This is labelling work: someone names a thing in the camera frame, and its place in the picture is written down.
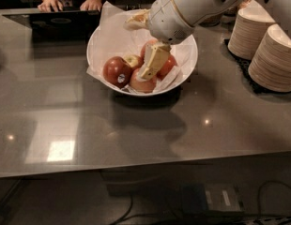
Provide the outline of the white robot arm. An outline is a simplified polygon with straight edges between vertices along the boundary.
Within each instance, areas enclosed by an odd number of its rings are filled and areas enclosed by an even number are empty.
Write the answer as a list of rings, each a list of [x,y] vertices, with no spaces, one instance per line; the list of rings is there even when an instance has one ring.
[[[151,79],[166,62],[170,47],[184,41],[205,19],[225,12],[243,0],[156,0],[151,8],[125,21],[128,30],[146,29],[158,43],[145,51],[145,63],[138,73]],[[254,0],[291,38],[291,0]]]

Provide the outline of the person's right hand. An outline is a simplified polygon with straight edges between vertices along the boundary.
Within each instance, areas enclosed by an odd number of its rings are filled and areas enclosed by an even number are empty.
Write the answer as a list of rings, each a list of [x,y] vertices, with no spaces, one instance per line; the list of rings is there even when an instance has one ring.
[[[38,9],[41,12],[58,12],[63,10],[63,5],[58,0],[42,0],[42,3],[38,5]]]

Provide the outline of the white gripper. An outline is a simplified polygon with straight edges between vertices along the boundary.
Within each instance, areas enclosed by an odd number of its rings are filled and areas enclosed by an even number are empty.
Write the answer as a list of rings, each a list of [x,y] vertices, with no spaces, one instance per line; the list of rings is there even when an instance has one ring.
[[[150,10],[142,9],[130,16],[124,28],[129,31],[148,29],[152,37],[160,40],[146,46],[144,64],[138,72],[142,82],[160,71],[170,55],[170,45],[180,44],[194,31],[183,19],[174,0],[156,0]]]

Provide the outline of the person's left hand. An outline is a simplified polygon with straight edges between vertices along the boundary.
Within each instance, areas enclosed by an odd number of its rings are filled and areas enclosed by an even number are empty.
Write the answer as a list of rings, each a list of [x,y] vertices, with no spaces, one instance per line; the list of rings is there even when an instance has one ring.
[[[86,0],[80,6],[80,10],[83,11],[90,10],[101,11],[101,8],[102,8],[101,0]]]

